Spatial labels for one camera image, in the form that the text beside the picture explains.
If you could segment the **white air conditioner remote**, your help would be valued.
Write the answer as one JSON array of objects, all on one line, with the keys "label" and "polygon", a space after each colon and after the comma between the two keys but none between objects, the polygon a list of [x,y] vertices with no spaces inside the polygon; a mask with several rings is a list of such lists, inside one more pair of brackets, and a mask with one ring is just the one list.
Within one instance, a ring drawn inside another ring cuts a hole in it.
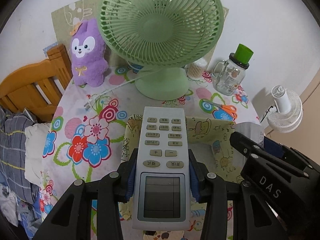
[{"label": "white air conditioner remote", "polygon": [[190,175],[182,108],[145,107],[138,146],[132,227],[189,228]]}]

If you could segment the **patterned fabric storage box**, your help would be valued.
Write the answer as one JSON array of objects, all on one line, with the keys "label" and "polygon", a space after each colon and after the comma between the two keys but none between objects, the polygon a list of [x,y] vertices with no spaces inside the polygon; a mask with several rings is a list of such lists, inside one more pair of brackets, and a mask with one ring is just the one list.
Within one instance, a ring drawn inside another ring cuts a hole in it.
[{"label": "patterned fabric storage box", "polygon": [[[121,162],[128,161],[132,151],[138,147],[143,116],[129,117],[124,133]],[[204,144],[211,148],[212,160],[204,160],[208,170],[212,170],[225,181],[240,184],[243,181],[241,167],[233,164],[235,149],[230,145],[230,135],[234,132],[232,121],[186,117],[188,144]]]}]

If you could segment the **white clip fan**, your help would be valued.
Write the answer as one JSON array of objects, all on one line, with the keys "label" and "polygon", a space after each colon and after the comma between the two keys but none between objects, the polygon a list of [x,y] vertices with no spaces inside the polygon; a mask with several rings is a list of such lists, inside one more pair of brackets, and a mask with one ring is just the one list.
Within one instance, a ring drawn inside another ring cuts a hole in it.
[{"label": "white clip fan", "polygon": [[272,130],[280,133],[290,133],[301,123],[303,118],[303,104],[299,95],[281,85],[271,90],[276,111],[267,117]]}]

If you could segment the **glass mason jar green lid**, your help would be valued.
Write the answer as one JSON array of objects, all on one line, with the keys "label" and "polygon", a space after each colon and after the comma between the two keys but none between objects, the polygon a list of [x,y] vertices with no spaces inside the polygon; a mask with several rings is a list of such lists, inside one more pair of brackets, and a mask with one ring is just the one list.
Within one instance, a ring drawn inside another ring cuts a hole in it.
[{"label": "glass mason jar green lid", "polygon": [[239,44],[227,60],[219,61],[212,70],[215,89],[226,96],[233,95],[246,75],[253,54],[247,46]]}]

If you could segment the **floral tablecloth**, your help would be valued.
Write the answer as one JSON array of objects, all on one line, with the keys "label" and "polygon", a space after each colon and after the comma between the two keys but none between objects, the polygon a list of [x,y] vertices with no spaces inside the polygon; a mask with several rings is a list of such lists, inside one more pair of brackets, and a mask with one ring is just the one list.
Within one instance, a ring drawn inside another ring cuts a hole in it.
[{"label": "floral tablecloth", "polygon": [[[46,217],[59,198],[77,179],[85,182],[103,178],[121,163],[126,123],[133,114],[142,115],[146,106],[177,107],[185,116],[259,123],[258,115],[243,88],[225,96],[213,86],[209,72],[189,82],[188,91],[175,100],[147,98],[135,87],[137,71],[129,67],[110,68],[104,83],[92,88],[69,83],[52,119],[43,149],[40,211]],[[203,100],[236,107],[238,117]],[[212,160],[211,148],[191,144],[196,159]]]}]

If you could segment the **cotton swab container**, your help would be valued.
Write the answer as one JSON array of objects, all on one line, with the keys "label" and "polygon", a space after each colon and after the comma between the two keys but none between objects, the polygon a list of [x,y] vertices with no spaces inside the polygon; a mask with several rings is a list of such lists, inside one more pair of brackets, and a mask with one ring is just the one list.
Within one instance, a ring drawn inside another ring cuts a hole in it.
[{"label": "cotton swab container", "polygon": [[192,80],[199,80],[203,72],[207,69],[207,64],[206,59],[203,57],[189,64],[187,77]]}]

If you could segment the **grey plaid bedding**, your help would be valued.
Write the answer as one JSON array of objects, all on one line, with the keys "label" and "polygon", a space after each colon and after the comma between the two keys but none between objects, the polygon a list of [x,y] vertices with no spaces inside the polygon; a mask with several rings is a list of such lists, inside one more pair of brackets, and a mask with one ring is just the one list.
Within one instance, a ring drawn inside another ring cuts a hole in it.
[{"label": "grey plaid bedding", "polygon": [[25,178],[25,128],[34,123],[23,113],[1,108],[1,174],[18,199],[34,204],[39,187]]}]

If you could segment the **orange wooden chair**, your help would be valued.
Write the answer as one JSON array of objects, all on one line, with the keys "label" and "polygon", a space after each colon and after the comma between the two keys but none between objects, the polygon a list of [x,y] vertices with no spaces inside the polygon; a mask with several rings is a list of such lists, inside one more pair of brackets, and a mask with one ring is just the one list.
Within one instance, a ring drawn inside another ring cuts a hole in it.
[{"label": "orange wooden chair", "polygon": [[47,51],[48,58],[9,74],[1,83],[1,106],[13,113],[28,109],[41,121],[50,122],[62,98],[54,79],[67,88],[71,62],[63,44]]}]

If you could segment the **green desk fan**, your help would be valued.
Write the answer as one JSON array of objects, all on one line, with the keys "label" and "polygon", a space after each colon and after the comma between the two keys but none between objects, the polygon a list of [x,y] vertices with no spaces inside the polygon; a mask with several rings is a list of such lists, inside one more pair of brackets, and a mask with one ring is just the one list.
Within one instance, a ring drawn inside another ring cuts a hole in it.
[{"label": "green desk fan", "polygon": [[140,66],[136,88],[166,101],[188,91],[184,67],[216,46],[224,13],[220,0],[101,0],[97,20],[108,47]]}]

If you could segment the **purple plush toy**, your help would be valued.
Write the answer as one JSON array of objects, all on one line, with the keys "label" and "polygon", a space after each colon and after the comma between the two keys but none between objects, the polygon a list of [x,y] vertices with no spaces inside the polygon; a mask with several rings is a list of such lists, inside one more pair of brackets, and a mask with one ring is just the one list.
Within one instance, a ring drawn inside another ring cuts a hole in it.
[{"label": "purple plush toy", "polygon": [[108,62],[104,58],[105,42],[95,18],[76,25],[70,49],[74,83],[77,86],[99,87],[104,81]]}]

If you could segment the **orange handled scissors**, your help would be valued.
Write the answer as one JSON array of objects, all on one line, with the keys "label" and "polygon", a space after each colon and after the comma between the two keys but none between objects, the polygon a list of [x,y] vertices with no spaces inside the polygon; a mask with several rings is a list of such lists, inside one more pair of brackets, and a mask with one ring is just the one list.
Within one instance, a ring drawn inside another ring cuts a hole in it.
[{"label": "orange handled scissors", "polygon": [[212,106],[215,106],[215,107],[217,107],[219,109],[224,110],[227,114],[229,114],[233,118],[233,120],[235,120],[238,117],[238,115],[236,113],[237,109],[233,105],[222,105],[222,104],[211,102],[211,101],[209,101],[207,99],[204,99],[203,101],[208,103],[208,104],[210,104],[210,105],[212,105]]}]

